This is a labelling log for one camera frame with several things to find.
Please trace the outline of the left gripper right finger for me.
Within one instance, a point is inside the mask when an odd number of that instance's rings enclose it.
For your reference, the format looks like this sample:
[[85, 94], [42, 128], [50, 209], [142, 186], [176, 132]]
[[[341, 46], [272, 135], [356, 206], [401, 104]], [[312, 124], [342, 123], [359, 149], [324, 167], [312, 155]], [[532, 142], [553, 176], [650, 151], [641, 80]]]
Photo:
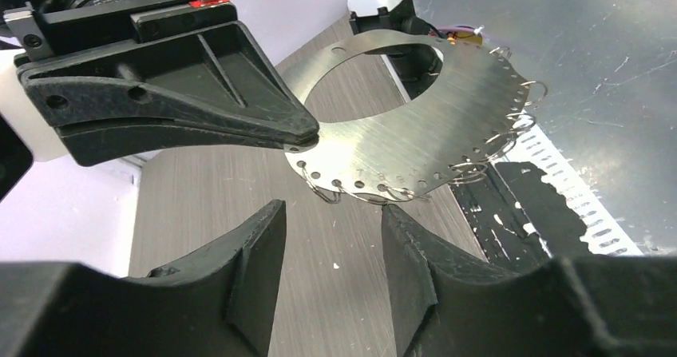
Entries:
[[530, 272], [487, 263], [382, 209], [399, 356], [673, 356], [673, 257], [556, 257]]

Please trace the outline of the large metal keyring holder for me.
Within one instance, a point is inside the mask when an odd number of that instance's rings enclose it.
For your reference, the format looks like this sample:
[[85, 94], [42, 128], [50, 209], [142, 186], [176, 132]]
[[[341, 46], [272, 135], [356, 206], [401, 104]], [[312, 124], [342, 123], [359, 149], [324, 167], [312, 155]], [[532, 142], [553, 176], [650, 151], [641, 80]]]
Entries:
[[535, 125], [525, 112], [532, 81], [521, 76], [501, 48], [394, 30], [343, 39], [283, 71], [299, 101], [343, 62], [389, 48], [430, 48], [441, 68], [413, 100], [384, 113], [323, 122], [304, 145], [287, 145], [288, 164], [309, 189], [330, 204], [342, 195], [372, 204], [406, 202], [445, 184], [480, 179]]

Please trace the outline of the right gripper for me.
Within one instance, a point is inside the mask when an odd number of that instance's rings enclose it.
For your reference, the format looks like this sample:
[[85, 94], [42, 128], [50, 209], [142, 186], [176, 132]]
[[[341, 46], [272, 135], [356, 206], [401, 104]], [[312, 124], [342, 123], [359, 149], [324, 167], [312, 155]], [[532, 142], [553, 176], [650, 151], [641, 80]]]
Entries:
[[318, 121], [237, 18], [230, 0], [120, 0], [48, 14], [27, 3], [3, 13], [39, 61], [18, 56], [22, 88], [83, 166], [314, 140]]

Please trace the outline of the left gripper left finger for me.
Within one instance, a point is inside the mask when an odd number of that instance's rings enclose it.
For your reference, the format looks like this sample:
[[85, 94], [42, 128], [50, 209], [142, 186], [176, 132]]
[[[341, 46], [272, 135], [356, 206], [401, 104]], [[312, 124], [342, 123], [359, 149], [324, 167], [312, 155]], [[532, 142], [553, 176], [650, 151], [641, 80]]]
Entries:
[[144, 278], [73, 262], [1, 266], [4, 356], [265, 356], [279, 292], [286, 205]]

